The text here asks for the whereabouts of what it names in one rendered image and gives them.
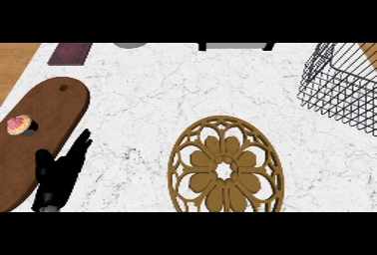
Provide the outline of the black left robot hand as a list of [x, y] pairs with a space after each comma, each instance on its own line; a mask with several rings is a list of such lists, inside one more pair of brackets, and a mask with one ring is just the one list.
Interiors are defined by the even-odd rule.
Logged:
[[40, 208], [48, 205], [59, 206], [62, 209], [68, 202], [93, 142], [91, 134], [85, 129], [67, 155], [59, 159], [55, 159], [48, 149], [36, 151], [36, 177], [40, 186], [31, 207], [34, 212], [40, 212]]

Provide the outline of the gold openwork flower placemat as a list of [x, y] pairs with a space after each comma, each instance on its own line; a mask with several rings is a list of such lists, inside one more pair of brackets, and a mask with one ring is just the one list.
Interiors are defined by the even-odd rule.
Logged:
[[169, 190], [179, 212], [191, 207], [213, 212], [281, 210], [278, 154], [247, 121], [213, 116], [188, 126], [172, 150]]

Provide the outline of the brown wooden cutting board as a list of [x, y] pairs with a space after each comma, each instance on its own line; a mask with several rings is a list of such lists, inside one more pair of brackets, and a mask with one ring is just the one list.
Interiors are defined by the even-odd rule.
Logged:
[[[0, 212], [12, 211], [36, 186], [36, 151], [56, 156], [89, 107], [91, 92], [74, 78], [56, 77], [27, 93], [0, 122]], [[27, 136], [8, 133], [8, 121], [28, 115], [37, 131]]]

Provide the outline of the pink frosted cupcake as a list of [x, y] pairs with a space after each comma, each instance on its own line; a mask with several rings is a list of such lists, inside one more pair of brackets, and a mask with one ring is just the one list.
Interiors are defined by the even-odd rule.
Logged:
[[8, 121], [11, 135], [30, 136], [37, 132], [39, 124], [28, 115], [21, 115]]

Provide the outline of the dark purple flat block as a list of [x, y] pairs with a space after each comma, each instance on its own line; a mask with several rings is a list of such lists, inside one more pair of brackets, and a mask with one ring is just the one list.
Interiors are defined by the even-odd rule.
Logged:
[[49, 59], [51, 66], [83, 66], [92, 43], [59, 43]]

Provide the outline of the grey round object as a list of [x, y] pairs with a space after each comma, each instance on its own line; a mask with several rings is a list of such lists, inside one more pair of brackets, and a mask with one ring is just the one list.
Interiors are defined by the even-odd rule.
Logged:
[[144, 47], [148, 43], [114, 43], [123, 49], [136, 49]]

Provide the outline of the grey appliance with black legs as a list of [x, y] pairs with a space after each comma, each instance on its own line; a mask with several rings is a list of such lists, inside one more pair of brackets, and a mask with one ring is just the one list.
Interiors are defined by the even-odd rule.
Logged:
[[275, 43], [198, 43], [198, 50], [207, 49], [261, 49], [272, 51]]

